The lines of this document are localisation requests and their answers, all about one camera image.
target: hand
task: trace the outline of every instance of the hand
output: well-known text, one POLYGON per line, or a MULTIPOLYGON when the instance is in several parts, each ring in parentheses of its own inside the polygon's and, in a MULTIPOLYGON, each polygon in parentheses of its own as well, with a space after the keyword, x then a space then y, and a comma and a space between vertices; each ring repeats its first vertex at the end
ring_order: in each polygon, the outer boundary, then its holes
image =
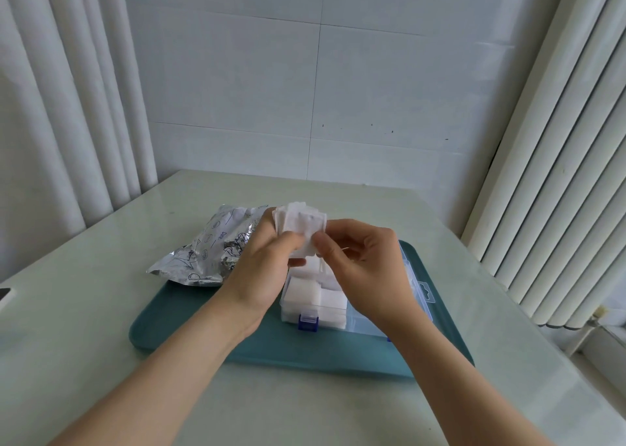
POLYGON ((312 237, 352 306, 382 331, 408 310, 421 311, 391 229, 353 219, 329 220, 326 232, 312 237))
POLYGON ((303 266, 303 258, 289 259, 289 254, 304 244, 304 236, 284 232, 279 237, 272 211, 266 209, 250 237, 231 275, 221 287, 220 298, 235 303, 246 317, 245 336, 257 327, 265 312, 282 289, 290 266, 303 266))

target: white table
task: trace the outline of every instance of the white table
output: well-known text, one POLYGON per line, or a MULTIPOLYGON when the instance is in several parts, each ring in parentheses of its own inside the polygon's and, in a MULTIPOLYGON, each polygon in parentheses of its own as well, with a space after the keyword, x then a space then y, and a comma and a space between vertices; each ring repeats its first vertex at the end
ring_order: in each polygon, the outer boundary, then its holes
MULTIPOLYGON (((132 321, 163 280, 145 273, 223 203, 306 201, 394 228, 417 250, 497 389, 560 445, 623 445, 626 423, 405 189, 181 171, 2 283, 0 443, 41 445, 139 362, 132 321)), ((446 444, 412 382, 226 364, 176 444, 446 444)))

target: clear plastic box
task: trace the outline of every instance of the clear plastic box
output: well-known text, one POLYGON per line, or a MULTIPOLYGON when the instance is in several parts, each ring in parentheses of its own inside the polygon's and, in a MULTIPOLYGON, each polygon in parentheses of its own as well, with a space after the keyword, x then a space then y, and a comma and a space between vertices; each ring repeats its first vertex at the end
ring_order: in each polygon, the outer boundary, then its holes
MULTIPOLYGON (((421 308, 432 320, 433 317, 430 313, 430 310, 428 309, 428 304, 424 298, 424 293, 422 291, 422 288, 420 287, 418 279, 415 276, 415 273, 413 273, 411 264, 406 258, 404 252, 402 253, 402 255, 404 269, 406 270, 407 276, 409 278, 409 283, 411 284, 413 295, 415 296, 415 299, 418 300, 421 308)), ((380 329, 377 328, 372 323, 372 321, 370 321, 361 313, 359 313, 356 309, 354 309, 349 301, 347 303, 346 309, 341 309, 311 303, 290 302, 285 300, 287 290, 289 289, 293 277, 316 280, 318 283, 321 284, 321 288, 323 290, 337 291, 341 289, 334 279, 334 276, 328 275, 328 270, 327 268, 324 268, 323 262, 320 273, 321 275, 317 275, 311 273, 310 271, 305 271, 303 269, 297 268, 291 268, 289 270, 289 274, 287 275, 287 279, 285 281, 285 287, 283 288, 282 294, 280 296, 280 317, 283 322, 298 324, 299 329, 307 331, 317 331, 317 328, 321 327, 344 330, 360 334, 368 334, 372 336, 386 337, 386 335, 382 331, 380 331, 380 329)))

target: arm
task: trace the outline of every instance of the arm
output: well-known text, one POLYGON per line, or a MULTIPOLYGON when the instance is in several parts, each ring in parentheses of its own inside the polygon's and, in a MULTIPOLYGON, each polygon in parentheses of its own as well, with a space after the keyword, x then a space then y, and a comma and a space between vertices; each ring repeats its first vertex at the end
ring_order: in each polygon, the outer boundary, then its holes
POLYGON ((51 446, 170 445, 226 356, 258 327, 303 241, 277 237, 268 209, 223 287, 51 446))
POLYGON ((451 446, 552 445, 430 322, 413 297, 392 230, 328 221, 313 242, 352 306, 404 357, 451 446))

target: left hand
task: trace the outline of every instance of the left hand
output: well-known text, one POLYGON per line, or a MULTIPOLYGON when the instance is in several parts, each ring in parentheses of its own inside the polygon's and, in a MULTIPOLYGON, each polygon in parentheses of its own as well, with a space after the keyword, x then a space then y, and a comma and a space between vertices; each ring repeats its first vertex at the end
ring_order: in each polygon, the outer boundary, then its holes
POLYGON ((245 336, 259 327, 285 283, 288 268, 305 264, 303 258, 289 259, 289 254, 304 244, 304 236, 285 232, 279 237, 272 216, 274 209, 265 210, 231 275, 219 290, 220 298, 228 298, 244 313, 248 324, 245 336))

